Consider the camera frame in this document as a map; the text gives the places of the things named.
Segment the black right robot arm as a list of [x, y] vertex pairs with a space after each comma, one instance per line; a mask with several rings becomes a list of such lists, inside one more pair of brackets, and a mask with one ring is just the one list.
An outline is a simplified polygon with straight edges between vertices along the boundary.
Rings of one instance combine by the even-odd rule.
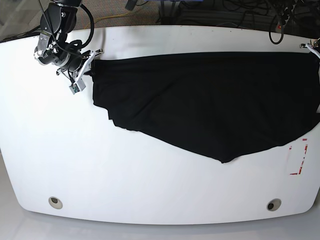
[[[40, 34], [34, 50], [34, 58], [41, 65], [53, 64], [58, 67], [56, 74], [64, 75], [70, 81], [74, 92], [82, 91], [86, 85], [84, 75], [90, 75], [92, 61], [103, 53], [102, 49], [81, 52], [92, 41], [95, 31], [94, 18], [81, 0], [51, 0], [47, 9], [37, 2], [42, 16]], [[86, 41], [80, 39], [67, 42], [68, 34], [77, 22], [78, 8], [89, 17], [89, 36]]]

